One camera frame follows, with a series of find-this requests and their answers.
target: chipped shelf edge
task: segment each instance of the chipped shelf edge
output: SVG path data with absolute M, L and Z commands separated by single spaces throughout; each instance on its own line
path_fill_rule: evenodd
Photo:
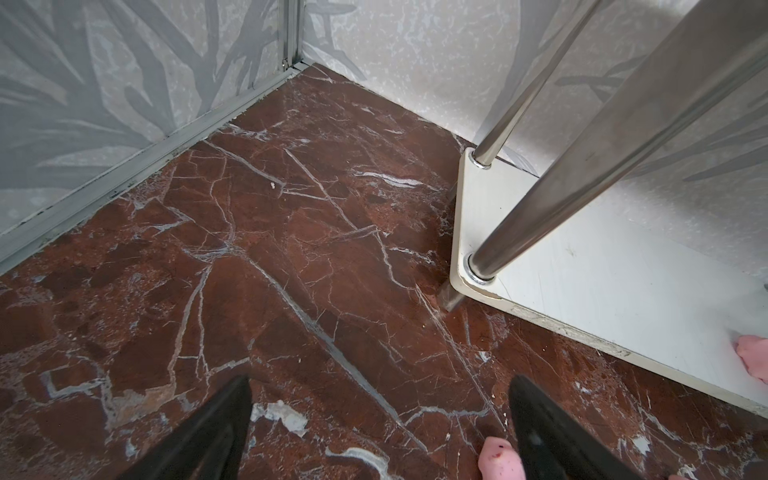
M 89 219 L 97 210 L 140 184 L 177 155 L 208 137 L 311 64 L 290 67 L 257 89 L 231 98 L 165 139 L 137 152 L 65 197 L 0 235 L 0 275 Z
M 470 151 L 470 149 L 466 149 L 464 150 L 464 153 L 462 153 L 462 161 L 460 163 L 461 165 L 465 163 L 466 159 L 464 157 L 468 155 Z M 639 366 L 642 369 L 646 369 L 649 372 L 667 377 L 668 379 L 671 379 L 682 385 L 689 386 L 692 389 L 706 393 L 707 395 L 713 396 L 714 398 L 722 400 L 723 402 L 738 406 L 747 410 L 748 412 L 752 412 L 756 415 L 768 419 L 768 407 L 766 406 L 760 405 L 759 403 L 756 403 L 741 395 L 725 390 L 709 382 L 705 382 L 694 376 L 687 375 L 680 370 L 664 365 L 661 362 L 657 362 L 656 360 L 650 359 L 629 349 L 625 349 L 624 347 L 618 346 L 606 339 L 602 339 L 599 336 L 587 333 L 584 330 L 575 328 L 568 325 L 567 323 L 563 323 L 559 320 L 551 318 L 550 316 L 543 315 L 539 312 L 522 306 L 519 303 L 503 299 L 492 292 L 484 290 L 481 285 L 475 283 L 471 278 L 466 276 L 462 269 L 458 268 L 458 265 L 462 262 L 462 259 L 459 258 L 461 236 L 458 235 L 458 232 L 460 232 L 462 228 L 462 193 L 464 190 L 463 167 L 459 167 L 458 169 L 458 182 L 456 184 L 456 190 L 456 212 L 455 223 L 453 226 L 454 235 L 451 249 L 451 269 L 449 274 L 451 286 L 453 286 L 456 291 L 468 296 L 473 300 L 477 300 L 480 303 L 484 303 L 485 305 L 492 306 L 498 310 L 501 310 L 502 312 L 506 312 L 522 318 L 523 320 L 534 323 L 535 325 L 550 330 L 554 333 L 558 333 L 562 336 L 568 337 L 569 339 L 576 340 L 579 343 L 591 346 L 592 348 L 602 353 L 607 353 L 608 355 L 626 360 L 627 362 Z

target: pink sponge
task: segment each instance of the pink sponge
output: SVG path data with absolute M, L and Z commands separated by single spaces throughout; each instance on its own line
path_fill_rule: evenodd
M 520 455 L 504 439 L 488 437 L 480 451 L 478 467 L 482 480 L 525 480 Z
M 736 344 L 736 353 L 744 361 L 751 376 L 768 383 L 768 339 L 761 336 L 742 335 Z

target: white particleboard panel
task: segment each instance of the white particleboard panel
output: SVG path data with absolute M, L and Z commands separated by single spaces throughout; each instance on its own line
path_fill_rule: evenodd
M 768 337 L 756 278 L 618 217 L 598 198 L 509 264 L 488 286 L 463 259 L 536 177 L 462 156 L 451 258 L 459 292 L 725 402 L 768 417 L 768 385 L 749 376 L 739 335 Z

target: leaf pattern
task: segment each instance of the leaf pattern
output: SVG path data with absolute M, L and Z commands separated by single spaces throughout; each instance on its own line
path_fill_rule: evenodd
M 98 2 L 141 70 L 141 91 L 132 85 L 123 88 L 127 105 L 166 136 L 182 126 L 174 120 L 170 98 L 174 80 L 169 79 L 156 49 L 139 33 L 139 23 L 156 34 L 191 70 L 200 98 L 198 117 L 214 107 L 227 73 L 236 64 L 239 71 L 235 94 L 240 93 L 246 78 L 248 88 L 252 88 L 264 48 L 279 41 L 270 24 L 277 0 L 251 0 L 237 39 L 222 62 L 217 62 L 219 12 L 226 6 L 219 5 L 220 0 L 200 1 L 204 2 L 207 32 L 202 55 L 151 0 Z M 103 147 L 139 151 L 151 144 L 150 138 L 126 123 L 121 112 L 114 113 L 104 105 L 85 14 L 86 8 L 95 6 L 90 0 L 52 2 L 50 25 L 24 0 L 6 0 L 0 5 L 2 44 L 20 62 L 64 92 L 62 101 L 0 69 L 0 189 L 73 189 L 107 167 L 53 166 L 45 162 Z
M 561 87 L 589 87 L 598 100 L 605 103 L 621 84 L 624 83 L 624 79 L 627 76 L 625 74 L 634 70 L 644 59 L 645 55 L 640 55 L 614 65 L 601 76 L 566 76 L 559 78 L 554 84 Z M 746 108 L 749 110 L 735 120 L 673 154 L 668 154 L 656 160 L 642 163 L 639 167 L 630 172 L 627 178 L 642 177 L 655 171 L 671 167 L 681 161 L 687 161 L 697 155 L 710 153 L 720 148 L 746 145 L 755 141 L 768 139 L 768 125 L 747 130 L 747 128 L 753 126 L 756 122 L 763 120 L 768 115 L 768 103 L 763 103 L 766 101 L 768 101 L 768 91 L 747 102 Z M 754 150 L 725 161 L 716 167 L 702 170 L 696 174 L 691 174 L 685 177 L 683 181 L 691 182 L 719 177 L 720 175 L 730 174 L 744 168 L 755 167 L 766 161 L 768 161 L 766 148 L 764 146 L 756 147 Z
M 340 61 L 352 72 L 357 81 L 364 81 L 366 80 L 366 75 L 355 65 L 355 62 L 349 59 L 344 50 L 336 48 L 333 44 L 331 33 L 331 15 L 345 15 L 354 12 L 356 9 L 356 5 L 331 3 L 328 0 L 317 0 L 316 3 L 306 4 L 305 12 L 308 15 L 317 15 L 323 21 L 323 36 L 318 36 L 312 21 L 307 20 L 304 28 L 304 42 L 311 48 L 323 51 Z

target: aluminum baseboard strip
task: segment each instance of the aluminum baseboard strip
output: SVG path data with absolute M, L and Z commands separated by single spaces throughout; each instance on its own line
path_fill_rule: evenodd
M 206 138 L 302 70 L 288 68 L 262 83 L 258 89 L 225 101 L 186 127 L 115 165 L 55 204 L 7 230 L 0 236 L 0 274 L 90 218 L 99 208 L 160 170 L 178 154 Z

